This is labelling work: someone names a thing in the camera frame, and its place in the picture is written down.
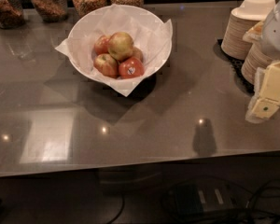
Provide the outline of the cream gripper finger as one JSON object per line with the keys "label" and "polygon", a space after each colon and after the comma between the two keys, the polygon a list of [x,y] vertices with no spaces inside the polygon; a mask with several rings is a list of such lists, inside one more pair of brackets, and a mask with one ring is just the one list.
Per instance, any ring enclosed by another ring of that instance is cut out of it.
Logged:
{"label": "cream gripper finger", "polygon": [[245,120],[255,124],[264,122],[267,119],[263,110],[265,106],[266,102],[263,99],[253,96],[248,105]]}
{"label": "cream gripper finger", "polygon": [[260,119],[269,119],[279,107],[280,105],[273,100],[258,99],[252,107],[252,115]]}

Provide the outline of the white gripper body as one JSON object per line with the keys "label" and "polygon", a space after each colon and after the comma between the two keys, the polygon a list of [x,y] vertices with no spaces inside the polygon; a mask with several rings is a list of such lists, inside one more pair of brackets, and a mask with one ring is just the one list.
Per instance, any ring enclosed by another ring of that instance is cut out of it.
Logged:
{"label": "white gripper body", "polygon": [[273,61],[255,74],[257,99],[280,105],[280,61]]}

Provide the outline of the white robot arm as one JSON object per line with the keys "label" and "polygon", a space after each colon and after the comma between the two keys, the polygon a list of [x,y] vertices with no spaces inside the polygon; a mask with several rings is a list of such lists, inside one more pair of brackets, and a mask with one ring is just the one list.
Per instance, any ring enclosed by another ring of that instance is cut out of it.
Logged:
{"label": "white robot arm", "polygon": [[280,0],[264,21],[250,28],[243,40],[251,42],[272,61],[254,75],[254,96],[245,119],[251,123],[269,120],[280,108]]}

